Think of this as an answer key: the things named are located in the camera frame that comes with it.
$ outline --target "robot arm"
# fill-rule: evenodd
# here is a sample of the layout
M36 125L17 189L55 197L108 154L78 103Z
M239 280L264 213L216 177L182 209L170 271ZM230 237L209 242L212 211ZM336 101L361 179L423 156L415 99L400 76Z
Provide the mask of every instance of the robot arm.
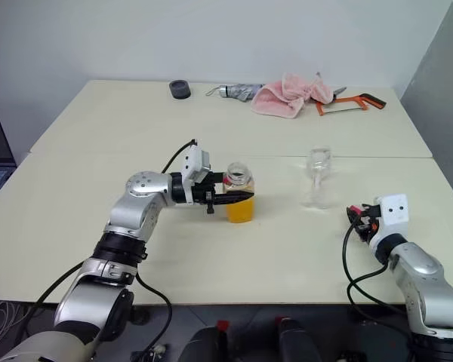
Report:
M209 156L191 146L181 173L139 172L112 208L103 236L84 261L57 307L53 330L37 333L0 359L13 362L79 362L90 360L101 342L113 341L124 330L134 295L127 289L137 265L147 257L146 242L163 207L180 203L231 204L251 192L217 195L223 173L210 171Z
M374 200L364 210L348 208L351 222L381 264L389 263L406 303L416 361L453 360L453 287L441 263L418 245L408 242L408 201L405 195Z

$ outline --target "black tape roll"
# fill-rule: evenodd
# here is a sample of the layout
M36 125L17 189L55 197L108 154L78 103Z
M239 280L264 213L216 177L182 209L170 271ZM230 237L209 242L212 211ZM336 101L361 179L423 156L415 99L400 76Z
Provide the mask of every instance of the black tape roll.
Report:
M191 96L190 86L187 81L172 81L169 84L169 90L173 98L177 100L185 100Z

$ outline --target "pink towel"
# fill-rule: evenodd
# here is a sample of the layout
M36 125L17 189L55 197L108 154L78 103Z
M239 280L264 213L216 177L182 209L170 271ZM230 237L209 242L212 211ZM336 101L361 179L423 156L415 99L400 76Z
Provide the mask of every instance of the pink towel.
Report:
M309 98L324 104L334 97L332 90L319 76L308 84L298 75L285 73L281 81L265 84L251 101L251 109L261 115L295 118Z

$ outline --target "clear glass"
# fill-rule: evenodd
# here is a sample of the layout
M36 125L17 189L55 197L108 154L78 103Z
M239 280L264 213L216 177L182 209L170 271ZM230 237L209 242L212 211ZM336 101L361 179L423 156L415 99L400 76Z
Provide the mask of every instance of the clear glass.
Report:
M254 178L250 170L240 162L228 166L223 178L223 192L228 191L254 192ZM226 214L230 222L247 222L254 215L254 198L226 205Z
M331 173L331 149L322 147L312 149L307 157L307 172L312 179L312 187L304 202L306 207L326 209L329 206L322 181Z

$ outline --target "orange liquid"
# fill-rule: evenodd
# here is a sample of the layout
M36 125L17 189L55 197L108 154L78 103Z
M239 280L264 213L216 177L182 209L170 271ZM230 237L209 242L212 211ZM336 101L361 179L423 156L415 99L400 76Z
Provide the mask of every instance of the orange liquid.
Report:
M226 205L226 214L230 222L247 222L254 217L254 198Z

